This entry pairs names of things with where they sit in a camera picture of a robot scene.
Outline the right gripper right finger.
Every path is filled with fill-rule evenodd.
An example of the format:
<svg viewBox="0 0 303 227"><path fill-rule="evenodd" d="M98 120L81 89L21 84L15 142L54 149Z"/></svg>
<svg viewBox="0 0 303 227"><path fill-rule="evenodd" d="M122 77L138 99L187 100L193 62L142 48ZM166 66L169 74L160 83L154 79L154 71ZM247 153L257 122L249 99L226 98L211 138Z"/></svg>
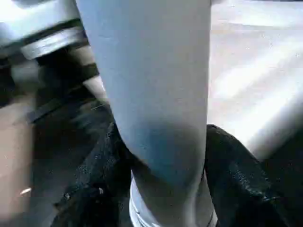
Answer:
<svg viewBox="0 0 303 227"><path fill-rule="evenodd" d="M301 227L296 212L261 163L233 135L206 128L205 174L218 227Z"/></svg>

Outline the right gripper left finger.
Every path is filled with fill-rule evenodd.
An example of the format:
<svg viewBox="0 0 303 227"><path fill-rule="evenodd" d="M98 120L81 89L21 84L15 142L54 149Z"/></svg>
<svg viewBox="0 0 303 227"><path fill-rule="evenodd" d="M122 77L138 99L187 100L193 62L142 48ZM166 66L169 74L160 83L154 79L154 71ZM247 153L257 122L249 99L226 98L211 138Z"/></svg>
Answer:
<svg viewBox="0 0 303 227"><path fill-rule="evenodd" d="M117 227L131 183L129 151L115 122L78 166L74 182L54 204L55 227Z"/></svg>

